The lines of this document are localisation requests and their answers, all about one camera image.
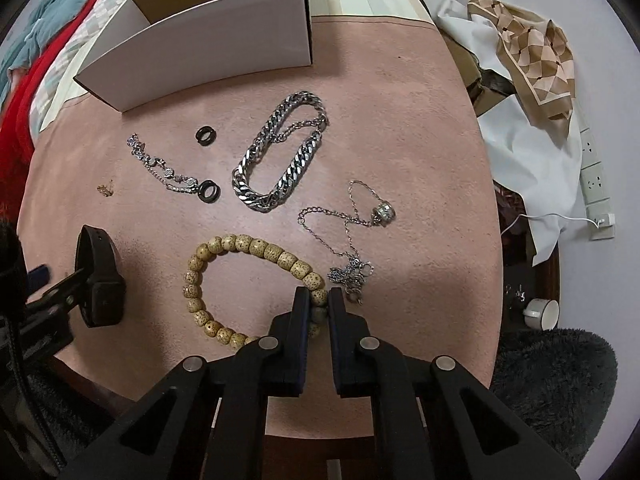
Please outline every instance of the beaded bracelet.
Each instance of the beaded bracelet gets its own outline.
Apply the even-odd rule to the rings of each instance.
[[[253,254],[258,258],[269,260],[278,264],[281,269],[288,270],[294,277],[301,280],[306,288],[311,291],[311,322],[309,323],[309,337],[314,338],[320,332],[320,324],[326,319],[326,302],[328,293],[324,289],[324,279],[320,274],[313,272],[311,266],[299,260],[275,244],[270,244],[260,238],[251,238],[249,235],[224,235],[215,236],[205,244],[196,248],[196,253],[189,258],[187,272],[184,273],[186,285],[182,293],[188,300],[188,310],[193,314],[193,319],[198,326],[204,327],[204,333],[216,338],[223,345],[229,345],[235,351],[242,346],[255,341],[258,337],[247,337],[242,333],[225,327],[205,310],[204,302],[200,299],[202,290],[202,267],[205,262],[210,262],[218,254],[226,252],[243,252]]]

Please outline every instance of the white mug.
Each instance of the white mug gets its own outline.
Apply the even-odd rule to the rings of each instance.
[[[529,301],[524,314],[524,322],[529,328],[535,330],[551,330],[558,324],[560,317],[560,305],[556,300],[535,300]]]

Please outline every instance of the tangled silver chain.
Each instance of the tangled silver chain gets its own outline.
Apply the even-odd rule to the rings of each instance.
[[[140,142],[138,134],[133,134],[127,139],[127,146],[131,147],[131,155],[135,156],[137,160],[142,161],[145,169],[164,184],[169,191],[175,191],[176,193],[198,192],[198,181],[196,178],[175,173],[173,168],[167,166],[164,158],[158,158],[145,153],[145,143]],[[162,170],[162,174],[157,173],[154,168]],[[184,186],[174,186],[169,183],[170,180],[176,184],[183,184]]]
[[[310,105],[315,108],[318,116],[315,119],[292,123],[284,131],[280,132],[281,127],[292,111],[302,105]],[[238,198],[247,207],[261,213],[268,213],[283,204],[297,186],[315,152],[320,147],[322,132],[328,125],[329,119],[318,96],[307,91],[295,92],[287,96],[271,114],[258,136],[255,137],[254,142],[246,150],[238,167],[232,172],[231,184]],[[300,144],[289,167],[273,186],[273,189],[267,194],[260,194],[254,191],[249,186],[249,175],[252,168],[261,160],[269,145],[274,142],[284,142],[295,130],[308,126],[312,126],[315,129]]]
[[[371,213],[371,220],[365,220],[360,217],[356,202],[353,199],[354,184],[359,184],[360,186],[365,187],[374,197],[376,197],[380,201],[380,204],[375,207]],[[311,233],[316,240],[318,240],[322,245],[329,249],[333,254],[335,254],[336,256],[340,256],[341,258],[347,257],[349,259],[349,262],[343,268],[331,267],[327,278],[333,283],[344,286],[348,300],[354,302],[357,301],[359,304],[362,304],[362,287],[366,284],[367,278],[373,274],[374,266],[371,262],[363,260],[360,257],[360,253],[358,252],[356,247],[354,247],[349,224],[356,224],[364,227],[374,227],[376,225],[386,226],[396,217],[396,212],[393,210],[389,202],[382,200],[380,195],[378,195],[371,187],[360,180],[350,181],[349,199],[351,200],[351,205],[353,206],[353,215],[334,211],[332,209],[325,209],[323,207],[312,206],[304,208],[302,211],[300,211],[300,213],[298,214],[298,224],[302,225],[302,227],[306,231]],[[327,216],[335,216],[343,220],[344,231],[346,232],[347,239],[349,240],[349,248],[351,249],[351,251],[335,250],[318,234],[316,234],[316,232],[313,231],[312,228],[306,225],[305,217],[309,213],[322,213]]]

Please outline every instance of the black ring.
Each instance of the black ring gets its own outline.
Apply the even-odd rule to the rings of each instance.
[[[217,137],[216,131],[211,126],[203,126],[196,132],[196,140],[201,146],[209,146]]]
[[[210,188],[213,188],[213,193],[209,196],[205,195],[205,192]],[[204,180],[202,184],[198,186],[198,198],[205,204],[211,204],[215,202],[220,196],[220,186],[213,182],[213,180]]]

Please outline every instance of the pink tablecloth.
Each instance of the pink tablecloth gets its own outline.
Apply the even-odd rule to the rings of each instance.
[[[403,352],[450,354],[484,384],[494,365],[502,269],[494,190],[473,109],[433,25],[393,18],[317,18],[314,65],[236,77],[178,92],[124,115],[92,96],[69,102],[36,147],[18,230],[28,266],[71,272],[82,224],[105,229],[127,280],[124,320],[86,328],[72,313],[75,342],[60,358],[80,374],[137,399],[182,358],[215,359],[228,347],[205,336],[187,313],[182,274],[197,244],[231,232],[264,238],[325,274],[341,265],[296,223],[321,205],[348,211],[348,181],[372,185],[396,208],[387,228],[354,228],[354,241],[376,273],[364,289],[370,330]],[[330,126],[316,158],[286,204],[253,212],[235,196],[230,174],[284,96],[320,96]],[[314,115],[309,107],[296,118]],[[210,124],[218,140],[203,148],[195,131]],[[130,154],[138,133],[147,151],[178,172],[222,186],[214,205],[164,189]],[[252,185],[268,190],[303,138],[273,146]],[[114,195],[96,190],[113,181]],[[362,211],[374,205],[366,192]],[[310,224],[346,248],[340,221]],[[290,308],[290,274],[246,254],[227,254],[204,275],[204,300],[223,324],[266,332]],[[272,399],[267,431],[300,438],[370,434],[369,403],[334,391],[328,335],[311,342],[301,399]]]

